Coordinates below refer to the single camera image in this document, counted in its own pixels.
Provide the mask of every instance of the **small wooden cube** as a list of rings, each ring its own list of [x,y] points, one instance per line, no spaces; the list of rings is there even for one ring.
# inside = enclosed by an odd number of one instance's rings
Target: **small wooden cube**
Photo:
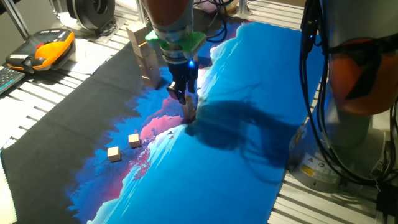
[[[147,57],[152,53],[155,53],[155,50],[152,49],[147,42],[144,42],[142,44],[136,45],[134,43],[132,44],[132,49],[134,53],[137,56],[140,56],[141,58]]]
[[[181,108],[182,108],[182,113],[184,114],[184,119],[190,121],[195,117],[196,111],[193,108],[193,102],[191,96],[185,95],[185,104],[181,105]]]
[[[121,160],[119,147],[112,147],[108,149],[108,159],[111,162],[117,162]]]
[[[141,140],[139,139],[138,134],[130,134],[129,135],[129,144],[132,149],[141,147]]]
[[[152,68],[153,66],[159,67],[157,63],[156,52],[152,52],[148,56],[142,58],[139,55],[136,55],[138,65],[144,68]]]
[[[140,45],[143,44],[145,36],[149,33],[148,28],[141,22],[134,22],[126,27],[127,34],[132,44]]]

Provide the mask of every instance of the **stacked wooden blocks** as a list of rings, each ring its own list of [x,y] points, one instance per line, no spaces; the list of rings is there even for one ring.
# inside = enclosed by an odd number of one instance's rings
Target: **stacked wooden blocks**
[[[127,34],[142,71],[142,81],[144,81],[145,86],[157,89],[162,82],[162,77],[160,76],[156,52],[145,40],[148,33],[147,26],[141,22],[135,22],[127,27]]]

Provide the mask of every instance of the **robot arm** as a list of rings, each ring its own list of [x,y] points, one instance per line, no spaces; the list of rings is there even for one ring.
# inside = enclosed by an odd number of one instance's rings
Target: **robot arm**
[[[167,87],[172,98],[185,104],[185,89],[194,93],[198,64],[194,59],[206,42],[206,35],[193,32],[193,0],[142,0],[152,26],[149,42],[157,42],[173,75]]]

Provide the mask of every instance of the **black cable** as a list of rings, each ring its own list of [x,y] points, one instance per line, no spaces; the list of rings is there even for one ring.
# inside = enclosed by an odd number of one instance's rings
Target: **black cable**
[[[223,29],[218,33],[218,34],[216,34],[216,35],[213,35],[213,36],[209,36],[209,37],[207,37],[206,38],[206,40],[208,41],[208,42],[211,42],[211,43],[221,43],[222,41],[224,41],[225,39],[226,39],[226,35],[227,35],[227,33],[228,33],[228,30],[227,30],[227,13],[226,13],[226,5],[227,5],[227,3],[225,3],[224,2],[224,0],[219,0],[219,4],[215,4],[216,5],[216,7],[217,7],[217,13],[216,13],[216,15],[215,15],[215,17],[217,16],[217,15],[221,15],[221,20],[223,21]],[[224,12],[225,12],[225,15],[223,16],[223,13],[221,12],[221,7],[223,7],[224,8]],[[220,39],[220,40],[211,40],[211,38],[214,38],[214,37],[218,37],[218,36],[220,36],[222,33],[224,33],[224,36]]]
[[[201,4],[201,3],[205,3],[205,2],[208,2],[208,1],[209,1],[209,0],[198,1],[198,2],[193,3],[193,5],[194,5],[194,6],[197,6],[197,5]]]

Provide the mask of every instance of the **wooden block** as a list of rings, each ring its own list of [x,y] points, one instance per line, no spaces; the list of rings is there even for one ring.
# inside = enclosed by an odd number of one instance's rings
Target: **wooden block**
[[[131,148],[141,147],[141,140],[139,139],[138,134],[130,134],[129,135],[129,144]]]
[[[159,67],[159,64],[157,63],[156,52],[154,51],[144,58],[140,57],[139,55],[136,55],[136,57],[138,65],[143,68],[152,68],[154,66]]]
[[[182,108],[182,113],[184,114],[184,119],[190,121],[195,117],[196,111],[193,108],[193,102],[191,96],[185,95],[185,104],[181,105],[181,108]]]
[[[142,72],[142,76],[148,77],[148,78],[159,78],[160,77],[160,69],[158,65],[154,65],[151,68],[146,68],[146,67],[139,67]]]
[[[147,57],[148,55],[155,53],[155,50],[152,49],[147,42],[144,42],[140,45],[132,44],[132,49],[137,56],[141,58]]]
[[[112,147],[108,149],[108,159],[111,162],[117,162],[121,160],[119,147]]]
[[[141,77],[145,86],[148,86],[149,88],[153,88],[155,90],[157,90],[160,87],[160,84],[162,83],[162,78],[148,78],[145,76]]]
[[[149,34],[147,26],[139,21],[133,22],[126,30],[131,43],[136,45],[143,44],[146,41],[145,36]]]

